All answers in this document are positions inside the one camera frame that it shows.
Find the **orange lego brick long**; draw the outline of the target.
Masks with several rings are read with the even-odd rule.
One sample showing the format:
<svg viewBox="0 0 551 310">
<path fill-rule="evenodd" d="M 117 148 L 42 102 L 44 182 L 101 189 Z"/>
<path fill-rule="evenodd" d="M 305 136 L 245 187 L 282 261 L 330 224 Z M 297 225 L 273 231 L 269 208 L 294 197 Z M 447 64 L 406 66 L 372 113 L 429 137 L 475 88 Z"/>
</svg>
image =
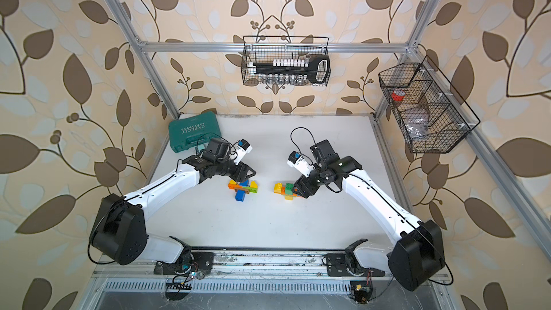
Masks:
<svg viewBox="0 0 551 310">
<path fill-rule="evenodd" d="M 237 192 L 238 190 L 245 190 L 245 191 L 246 191 L 247 189 L 249 189 L 249 187 L 242 187 L 242 186 L 240 186 L 240 185 L 237 185 L 236 188 L 233 189 L 233 190 L 234 190 L 235 192 Z"/>
</svg>

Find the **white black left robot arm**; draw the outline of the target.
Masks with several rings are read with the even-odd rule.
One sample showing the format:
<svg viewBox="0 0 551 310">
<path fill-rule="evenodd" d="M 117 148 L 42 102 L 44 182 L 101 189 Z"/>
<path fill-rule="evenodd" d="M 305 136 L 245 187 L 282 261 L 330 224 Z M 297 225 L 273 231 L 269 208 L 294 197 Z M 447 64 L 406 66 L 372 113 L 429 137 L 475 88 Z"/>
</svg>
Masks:
<svg viewBox="0 0 551 310">
<path fill-rule="evenodd" d="M 188 249 L 180 239 L 148 234 L 146 223 L 183 192 L 216 175 L 241 183 L 256 171 L 243 162 L 211 162 L 198 156 L 180 159 L 164 177 L 126 196 L 110 194 L 102 199 L 88 247 L 96 248 L 121 266 L 136 260 L 177 264 Z"/>
</svg>

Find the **blue lego brick base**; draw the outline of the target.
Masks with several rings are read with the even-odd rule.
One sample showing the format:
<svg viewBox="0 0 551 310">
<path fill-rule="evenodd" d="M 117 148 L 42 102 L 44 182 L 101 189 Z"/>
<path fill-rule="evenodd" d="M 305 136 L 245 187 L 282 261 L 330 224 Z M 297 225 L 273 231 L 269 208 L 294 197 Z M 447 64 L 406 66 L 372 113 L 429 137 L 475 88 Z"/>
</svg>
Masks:
<svg viewBox="0 0 551 310">
<path fill-rule="evenodd" d="M 243 202 L 245 200 L 246 191 L 245 190 L 238 190 L 235 194 L 235 200 L 238 202 Z"/>
</svg>

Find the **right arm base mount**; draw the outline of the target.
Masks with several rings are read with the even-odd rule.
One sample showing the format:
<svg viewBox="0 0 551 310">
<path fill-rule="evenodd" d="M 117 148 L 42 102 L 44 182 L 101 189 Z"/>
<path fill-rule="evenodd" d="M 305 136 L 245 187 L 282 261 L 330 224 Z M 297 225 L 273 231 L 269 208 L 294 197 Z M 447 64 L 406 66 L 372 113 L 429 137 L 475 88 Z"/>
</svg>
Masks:
<svg viewBox="0 0 551 310">
<path fill-rule="evenodd" d="M 323 256 L 322 263 L 331 277 L 384 277 L 386 273 L 375 268 L 364 268 L 353 263 L 345 253 L 328 253 Z"/>
</svg>

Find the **green lego brick square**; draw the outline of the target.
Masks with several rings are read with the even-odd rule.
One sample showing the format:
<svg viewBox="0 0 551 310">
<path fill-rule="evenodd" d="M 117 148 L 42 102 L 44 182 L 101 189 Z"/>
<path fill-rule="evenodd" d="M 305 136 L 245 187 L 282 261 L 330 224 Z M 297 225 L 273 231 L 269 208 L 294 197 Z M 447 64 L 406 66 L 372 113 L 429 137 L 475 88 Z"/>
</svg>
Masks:
<svg viewBox="0 0 551 310">
<path fill-rule="evenodd" d="M 286 183 L 285 194 L 286 195 L 294 195 L 294 185 L 293 184 Z"/>
</svg>

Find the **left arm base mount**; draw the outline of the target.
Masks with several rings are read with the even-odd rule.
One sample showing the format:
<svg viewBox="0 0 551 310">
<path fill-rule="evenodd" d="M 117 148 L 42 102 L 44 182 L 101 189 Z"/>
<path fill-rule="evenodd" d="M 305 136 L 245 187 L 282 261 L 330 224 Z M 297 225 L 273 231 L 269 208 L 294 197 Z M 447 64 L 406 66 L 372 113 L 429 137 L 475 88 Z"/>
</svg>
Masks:
<svg viewBox="0 0 551 310">
<path fill-rule="evenodd" d="M 176 263 L 158 261 L 154 267 L 154 275 L 183 276 L 195 273 L 197 278 L 204 278 L 211 273 L 214 258 L 215 254 L 211 252 L 192 251 L 185 253 Z"/>
</svg>

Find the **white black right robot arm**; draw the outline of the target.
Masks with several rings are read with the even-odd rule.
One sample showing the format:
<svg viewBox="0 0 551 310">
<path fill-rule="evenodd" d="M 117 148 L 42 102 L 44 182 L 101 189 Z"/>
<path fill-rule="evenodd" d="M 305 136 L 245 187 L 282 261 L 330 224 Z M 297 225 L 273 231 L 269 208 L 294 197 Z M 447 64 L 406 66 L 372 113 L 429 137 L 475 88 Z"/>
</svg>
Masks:
<svg viewBox="0 0 551 310">
<path fill-rule="evenodd" d="M 390 247 L 376 248 L 363 241 L 352 249 L 360 267 L 387 271 L 403 288 L 415 291 L 446 266 L 441 228 L 433 220 L 423 222 L 402 208 L 351 156 L 310 165 L 294 152 L 287 164 L 301 172 L 294 184 L 297 195 L 308 198 L 320 186 L 334 183 L 359 202 L 383 229 Z"/>
</svg>

